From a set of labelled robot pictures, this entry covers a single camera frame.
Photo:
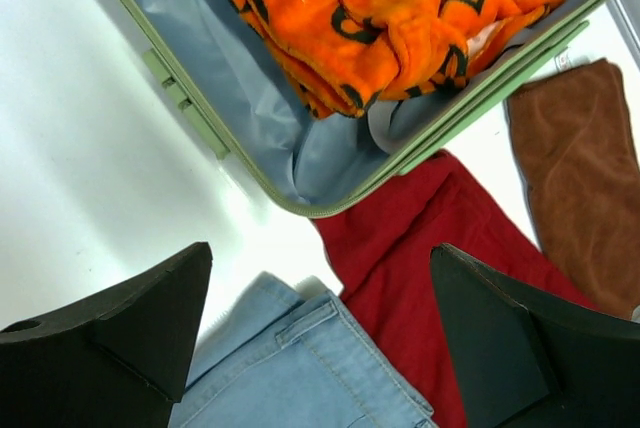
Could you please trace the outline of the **light green suitcase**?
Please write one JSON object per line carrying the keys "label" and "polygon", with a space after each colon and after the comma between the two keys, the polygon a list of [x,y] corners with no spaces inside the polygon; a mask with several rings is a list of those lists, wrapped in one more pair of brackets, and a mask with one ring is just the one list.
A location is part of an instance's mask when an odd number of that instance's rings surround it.
{"label": "light green suitcase", "polygon": [[558,59],[599,5],[625,8],[567,0],[462,91],[315,121],[228,0],[119,1],[150,42],[145,64],[203,141],[218,157],[236,155],[275,202],[309,218],[342,212],[409,173]]}

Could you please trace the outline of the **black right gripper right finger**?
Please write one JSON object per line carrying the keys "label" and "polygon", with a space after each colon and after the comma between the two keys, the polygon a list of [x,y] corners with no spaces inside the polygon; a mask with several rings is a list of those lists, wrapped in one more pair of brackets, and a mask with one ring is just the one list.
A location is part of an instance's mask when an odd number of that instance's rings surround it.
{"label": "black right gripper right finger", "polygon": [[520,282],[450,244],[430,273],[471,427],[636,427],[639,326]]}

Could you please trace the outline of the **light blue jeans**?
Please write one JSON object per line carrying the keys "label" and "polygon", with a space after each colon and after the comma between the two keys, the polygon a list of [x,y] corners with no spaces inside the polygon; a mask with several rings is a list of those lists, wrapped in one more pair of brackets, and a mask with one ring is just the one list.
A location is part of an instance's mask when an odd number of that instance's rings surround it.
{"label": "light blue jeans", "polygon": [[330,290],[261,273],[197,347],[172,427],[432,427],[434,410]]}

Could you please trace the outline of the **orange black patterned blanket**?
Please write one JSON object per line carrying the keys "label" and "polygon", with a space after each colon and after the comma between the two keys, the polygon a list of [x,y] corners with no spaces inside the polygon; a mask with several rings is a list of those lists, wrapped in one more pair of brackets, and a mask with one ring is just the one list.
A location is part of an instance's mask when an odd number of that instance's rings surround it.
{"label": "orange black patterned blanket", "polygon": [[461,89],[565,0],[229,0],[313,117]]}

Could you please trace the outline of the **red shirt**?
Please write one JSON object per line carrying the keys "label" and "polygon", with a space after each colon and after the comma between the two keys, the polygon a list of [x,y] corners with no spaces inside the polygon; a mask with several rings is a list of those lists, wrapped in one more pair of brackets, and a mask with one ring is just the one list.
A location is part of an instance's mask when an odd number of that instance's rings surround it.
{"label": "red shirt", "polygon": [[447,151],[315,226],[344,286],[343,303],[441,427],[464,427],[467,419],[429,270],[435,246],[452,244],[521,282],[595,306]]}

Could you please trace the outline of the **brown towel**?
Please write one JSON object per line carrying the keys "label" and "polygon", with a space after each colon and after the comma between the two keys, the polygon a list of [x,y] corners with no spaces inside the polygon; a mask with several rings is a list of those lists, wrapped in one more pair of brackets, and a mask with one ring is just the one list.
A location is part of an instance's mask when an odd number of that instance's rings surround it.
{"label": "brown towel", "polygon": [[639,307],[639,165],[621,70],[599,59],[507,101],[511,145],[546,256],[605,313]]}

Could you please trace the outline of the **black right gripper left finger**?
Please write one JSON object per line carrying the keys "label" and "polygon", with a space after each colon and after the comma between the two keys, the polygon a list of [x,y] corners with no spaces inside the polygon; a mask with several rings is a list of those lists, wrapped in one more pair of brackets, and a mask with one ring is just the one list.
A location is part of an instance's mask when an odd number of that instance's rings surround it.
{"label": "black right gripper left finger", "polygon": [[1,331],[4,427],[165,427],[182,400],[212,253],[158,265]]}

